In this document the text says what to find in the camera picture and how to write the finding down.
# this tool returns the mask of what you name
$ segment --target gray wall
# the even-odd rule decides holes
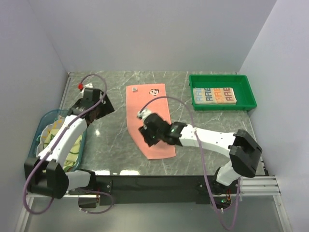
[[[48,201],[36,199],[35,210]],[[228,225],[233,209],[224,213]],[[194,203],[120,204],[103,215],[85,215],[77,200],[55,201],[50,210],[31,216],[26,232],[225,232],[210,205]],[[272,197],[244,197],[235,232],[281,232]]]
[[[308,231],[309,2],[278,0],[240,72],[258,107],[251,119],[295,232]]]
[[[69,71],[239,71],[276,0],[29,0]]]
[[[0,31],[0,230],[11,232],[34,132],[59,106],[67,74],[26,0],[0,1]]]

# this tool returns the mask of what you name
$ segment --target folded towel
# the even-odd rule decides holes
[[[232,88],[194,88],[195,104],[236,104]]]
[[[49,145],[49,143],[52,141],[52,139],[56,136],[56,134],[58,133],[59,129],[51,129],[47,138],[44,141],[44,145],[43,148],[46,148],[47,145]],[[70,168],[74,167],[77,159],[78,159],[78,155],[79,155],[79,150],[81,147],[81,142],[82,142],[82,135],[80,135],[78,137],[78,139],[76,140],[76,142],[74,143],[72,149],[70,150],[66,160],[64,161],[64,165],[63,165],[63,170],[66,172],[68,171]]]

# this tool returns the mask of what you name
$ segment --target green plastic bin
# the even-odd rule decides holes
[[[194,110],[245,110],[249,111],[256,107],[256,101],[252,93],[249,81],[245,75],[200,75],[189,76],[189,83],[192,95],[192,105]],[[235,105],[215,104],[201,105],[195,104],[194,88],[224,88],[231,87],[236,97]]]

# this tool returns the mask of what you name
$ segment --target orange cloth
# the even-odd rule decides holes
[[[151,99],[166,96],[165,84],[135,85],[126,87],[126,123],[132,139],[147,157],[147,159],[165,159],[176,156],[175,146],[168,145],[162,141],[149,147],[139,127],[143,125],[142,120],[137,118],[137,113]],[[157,113],[168,123],[171,123],[169,105],[167,99],[158,99],[147,106],[147,109]]]

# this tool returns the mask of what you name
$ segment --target table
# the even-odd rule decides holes
[[[78,84],[87,74],[95,72],[74,72],[69,74],[61,108],[70,108],[80,97]],[[250,118],[245,111],[194,111],[191,105],[189,87],[190,74],[210,72],[145,72],[145,71],[100,71],[108,84],[108,97],[115,112],[95,121],[87,130],[86,143],[80,168],[93,170],[97,175],[203,175],[199,149],[176,147],[176,157],[147,160],[133,142],[126,127],[126,86],[138,84],[166,85],[166,93],[185,102],[194,114],[197,127],[237,132],[244,129],[254,136]],[[90,77],[84,84],[104,89],[102,81]],[[190,123],[186,109],[178,102],[168,100],[171,120]],[[225,165],[228,158],[216,152],[205,150],[205,164],[208,175],[214,175],[218,167]],[[265,175],[261,160],[256,175]]]

